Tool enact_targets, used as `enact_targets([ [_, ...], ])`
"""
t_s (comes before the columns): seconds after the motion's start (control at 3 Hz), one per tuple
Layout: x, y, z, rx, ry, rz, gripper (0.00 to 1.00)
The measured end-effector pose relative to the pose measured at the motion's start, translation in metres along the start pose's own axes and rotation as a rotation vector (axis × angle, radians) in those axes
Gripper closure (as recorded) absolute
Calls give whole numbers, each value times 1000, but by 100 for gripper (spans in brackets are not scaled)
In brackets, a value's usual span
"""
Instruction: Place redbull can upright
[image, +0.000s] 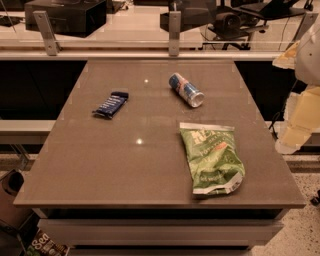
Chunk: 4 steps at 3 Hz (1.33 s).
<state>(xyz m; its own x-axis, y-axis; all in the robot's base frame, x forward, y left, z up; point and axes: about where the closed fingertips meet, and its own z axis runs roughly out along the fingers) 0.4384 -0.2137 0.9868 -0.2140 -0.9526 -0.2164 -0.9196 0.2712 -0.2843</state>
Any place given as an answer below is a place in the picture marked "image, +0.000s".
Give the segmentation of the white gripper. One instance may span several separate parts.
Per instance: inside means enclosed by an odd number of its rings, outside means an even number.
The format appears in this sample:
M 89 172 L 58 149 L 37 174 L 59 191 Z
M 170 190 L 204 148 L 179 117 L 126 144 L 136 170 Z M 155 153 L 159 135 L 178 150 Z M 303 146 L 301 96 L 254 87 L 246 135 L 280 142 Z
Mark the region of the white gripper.
M 308 86 L 291 93 L 286 101 L 284 125 L 280 128 L 275 149 L 280 154 L 298 151 L 320 127 L 320 24 L 313 24 L 300 42 L 291 45 L 272 62 L 282 69 L 295 69 L 298 80 Z

